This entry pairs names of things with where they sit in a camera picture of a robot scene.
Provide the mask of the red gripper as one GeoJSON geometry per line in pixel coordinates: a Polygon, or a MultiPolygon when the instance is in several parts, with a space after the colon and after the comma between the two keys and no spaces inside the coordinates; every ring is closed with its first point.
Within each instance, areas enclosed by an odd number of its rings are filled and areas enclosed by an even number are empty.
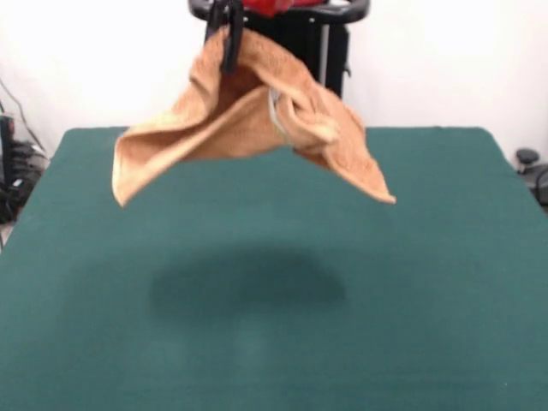
{"type": "MultiPolygon", "coordinates": [[[[223,60],[221,70],[231,74],[237,65],[244,28],[244,8],[265,17],[282,14],[291,9],[294,0],[232,0],[226,3],[228,16],[228,34],[223,41],[223,60]]],[[[213,0],[207,17],[205,41],[223,25],[224,0],[213,0]]]]}

